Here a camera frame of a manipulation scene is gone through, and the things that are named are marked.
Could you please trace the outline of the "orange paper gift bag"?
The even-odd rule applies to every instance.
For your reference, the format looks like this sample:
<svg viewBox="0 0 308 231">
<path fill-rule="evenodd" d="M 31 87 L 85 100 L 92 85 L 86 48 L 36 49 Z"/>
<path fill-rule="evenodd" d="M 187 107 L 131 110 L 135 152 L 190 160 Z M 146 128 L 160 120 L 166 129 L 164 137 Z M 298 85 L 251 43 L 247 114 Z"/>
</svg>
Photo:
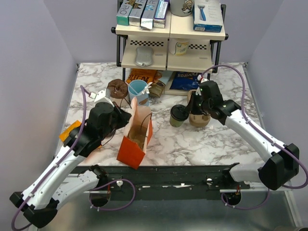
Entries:
<svg viewBox="0 0 308 231">
<path fill-rule="evenodd" d="M 131 101 L 131 107 L 132 117 L 124 128 L 116 159 L 133 169 L 138 169 L 153 135 L 152 111 L 149 106 L 139 105 L 136 97 Z"/>
</svg>

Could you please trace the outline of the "green paper coffee cup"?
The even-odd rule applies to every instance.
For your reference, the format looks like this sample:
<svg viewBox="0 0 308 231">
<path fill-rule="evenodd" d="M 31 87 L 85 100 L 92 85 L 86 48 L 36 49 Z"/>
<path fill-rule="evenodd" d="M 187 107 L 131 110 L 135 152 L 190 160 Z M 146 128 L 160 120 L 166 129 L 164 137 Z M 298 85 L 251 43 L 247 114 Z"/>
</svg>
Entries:
<svg viewBox="0 0 308 231">
<path fill-rule="evenodd" d="M 177 120 L 173 116 L 170 116 L 169 123 L 172 127 L 178 128 L 183 124 L 182 120 Z"/>
</svg>

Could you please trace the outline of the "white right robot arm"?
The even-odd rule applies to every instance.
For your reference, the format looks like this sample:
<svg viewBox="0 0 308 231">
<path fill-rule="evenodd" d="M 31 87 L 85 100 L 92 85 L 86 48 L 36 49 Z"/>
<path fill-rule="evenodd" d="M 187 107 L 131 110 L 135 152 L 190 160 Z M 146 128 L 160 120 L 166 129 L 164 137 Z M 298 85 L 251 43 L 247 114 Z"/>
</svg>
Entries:
<svg viewBox="0 0 308 231">
<path fill-rule="evenodd" d="M 233 188 L 241 181 L 260 182 L 271 190 L 277 190 L 299 172 L 299 149 L 294 144 L 285 145 L 273 138 L 249 116 L 242 112 L 233 100 L 223 100 L 219 87 L 212 80 L 201 80 L 191 95 L 187 112 L 206 114 L 241 136 L 264 161 L 263 164 L 233 164 L 221 177 L 222 185 Z"/>
</svg>

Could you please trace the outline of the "single brown cup carrier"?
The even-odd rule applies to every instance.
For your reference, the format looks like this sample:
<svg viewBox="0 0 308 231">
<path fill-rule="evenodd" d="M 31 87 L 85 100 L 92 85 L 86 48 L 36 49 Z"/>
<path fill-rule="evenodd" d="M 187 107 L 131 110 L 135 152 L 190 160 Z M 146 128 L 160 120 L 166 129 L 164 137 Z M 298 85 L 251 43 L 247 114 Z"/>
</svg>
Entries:
<svg viewBox="0 0 308 231">
<path fill-rule="evenodd" d="M 140 125 L 133 125 L 128 133 L 128 138 L 137 143 L 137 145 L 143 149 L 144 142 L 146 138 L 146 127 L 141 127 Z"/>
</svg>

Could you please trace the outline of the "black plastic cup lid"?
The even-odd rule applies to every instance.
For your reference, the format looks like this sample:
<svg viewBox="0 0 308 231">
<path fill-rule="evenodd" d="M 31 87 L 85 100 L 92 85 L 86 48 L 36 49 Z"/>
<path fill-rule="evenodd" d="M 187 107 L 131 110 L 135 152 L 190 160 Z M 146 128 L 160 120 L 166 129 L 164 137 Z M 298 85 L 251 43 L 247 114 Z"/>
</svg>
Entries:
<svg viewBox="0 0 308 231">
<path fill-rule="evenodd" d="M 185 121 L 189 117 L 186 107 L 182 104 L 174 105 L 170 110 L 170 114 L 177 121 Z"/>
</svg>

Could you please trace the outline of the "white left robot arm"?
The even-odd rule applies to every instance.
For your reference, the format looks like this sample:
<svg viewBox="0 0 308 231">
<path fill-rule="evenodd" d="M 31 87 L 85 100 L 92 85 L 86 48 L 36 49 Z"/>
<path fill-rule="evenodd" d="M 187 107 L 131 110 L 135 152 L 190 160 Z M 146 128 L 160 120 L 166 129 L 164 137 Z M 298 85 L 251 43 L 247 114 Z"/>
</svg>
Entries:
<svg viewBox="0 0 308 231">
<path fill-rule="evenodd" d="M 107 179 L 100 173 L 88 171 L 79 185 L 61 189 L 60 185 L 71 171 L 85 160 L 112 132 L 125 127 L 131 114 L 116 103 L 100 102 L 83 118 L 80 126 L 72 129 L 57 156 L 27 189 L 13 192 L 10 201 L 22 211 L 31 225 L 43 228 L 56 216 L 60 207 L 78 193 L 102 190 Z"/>
</svg>

